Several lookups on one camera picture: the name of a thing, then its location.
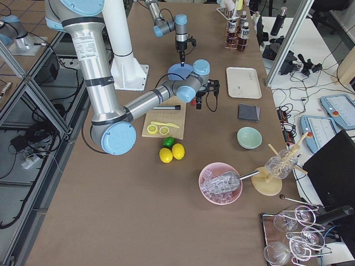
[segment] white pillar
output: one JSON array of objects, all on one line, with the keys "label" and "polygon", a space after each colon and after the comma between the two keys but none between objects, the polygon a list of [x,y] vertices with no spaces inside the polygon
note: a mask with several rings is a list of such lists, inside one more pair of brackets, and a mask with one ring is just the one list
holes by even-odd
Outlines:
[{"label": "white pillar", "polygon": [[116,89],[144,90],[148,65],[134,58],[123,0],[105,0],[102,14],[114,53],[111,74]]}]

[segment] monitor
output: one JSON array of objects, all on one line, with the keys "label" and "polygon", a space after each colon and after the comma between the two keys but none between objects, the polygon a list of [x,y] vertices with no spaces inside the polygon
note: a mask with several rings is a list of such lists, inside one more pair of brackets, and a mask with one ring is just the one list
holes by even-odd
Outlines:
[{"label": "monitor", "polygon": [[[350,205],[355,208],[355,143],[341,130],[304,165],[319,196],[330,211]],[[355,257],[355,216],[334,222],[337,231]]]}]

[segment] robotic arm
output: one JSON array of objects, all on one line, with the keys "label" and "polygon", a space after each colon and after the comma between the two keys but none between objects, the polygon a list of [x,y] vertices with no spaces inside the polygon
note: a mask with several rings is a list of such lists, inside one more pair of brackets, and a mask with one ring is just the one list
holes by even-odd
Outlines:
[{"label": "robotic arm", "polygon": [[176,15],[173,20],[166,21],[161,14],[161,10],[157,0],[145,0],[145,5],[148,7],[151,18],[154,22],[154,33],[157,37],[162,37],[165,34],[175,31],[175,48],[180,56],[180,64],[183,67],[185,64],[185,51],[187,44],[192,44],[192,49],[196,47],[196,39],[189,38],[187,33],[187,16],[184,14]]},{"label": "robotic arm", "polygon": [[[111,2],[122,4],[121,13],[125,17],[122,1]],[[166,81],[121,107],[102,39],[105,26],[102,11],[108,8],[108,3],[110,1],[107,0],[46,0],[46,20],[50,28],[68,32],[73,39],[94,110],[93,141],[105,152],[121,155],[128,152],[136,140],[136,132],[130,122],[174,95],[187,103],[191,101],[207,84],[210,66],[205,60],[197,60],[186,80]]]},{"label": "robotic arm", "polygon": [[8,46],[15,42],[19,50],[33,47],[33,41],[18,17],[11,15],[0,18],[0,41]]}]

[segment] pink bowl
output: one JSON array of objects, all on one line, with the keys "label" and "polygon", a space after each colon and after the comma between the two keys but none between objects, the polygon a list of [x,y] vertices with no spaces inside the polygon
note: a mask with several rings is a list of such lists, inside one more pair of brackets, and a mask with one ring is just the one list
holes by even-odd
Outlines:
[{"label": "pink bowl", "polygon": [[239,188],[237,190],[232,191],[232,198],[227,203],[216,202],[216,201],[213,201],[210,198],[208,198],[201,189],[201,184],[203,184],[205,182],[205,179],[203,178],[203,176],[207,170],[211,171],[214,177],[217,177],[217,176],[219,176],[225,172],[228,172],[228,171],[234,172],[238,176],[239,176],[239,173],[232,166],[230,166],[226,163],[223,163],[223,162],[214,162],[214,163],[207,165],[205,168],[203,168],[200,173],[200,177],[199,177],[199,187],[200,187],[202,195],[204,195],[204,197],[209,202],[212,202],[213,204],[217,204],[217,205],[227,205],[227,204],[235,202],[240,197],[240,194],[242,193],[242,190],[243,190],[243,182],[242,181],[240,181]]}]

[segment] wooden cutting board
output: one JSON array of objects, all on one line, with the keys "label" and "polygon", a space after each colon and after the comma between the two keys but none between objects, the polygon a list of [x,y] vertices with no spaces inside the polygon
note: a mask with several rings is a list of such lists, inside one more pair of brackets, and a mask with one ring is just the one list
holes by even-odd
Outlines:
[{"label": "wooden cutting board", "polygon": [[[181,105],[181,110],[150,110],[145,115],[144,126],[142,131],[142,137],[174,137],[176,139],[182,140],[184,138],[184,128],[185,128],[185,114],[186,114],[186,103],[179,100],[179,98],[172,97],[169,100],[162,103],[160,106],[167,105]],[[175,125],[180,126],[179,129],[175,127],[168,127],[169,133],[167,135],[159,134],[159,129],[161,126],[158,126],[158,133],[149,134],[147,127],[151,121],[163,122],[163,123],[174,123]]]}]

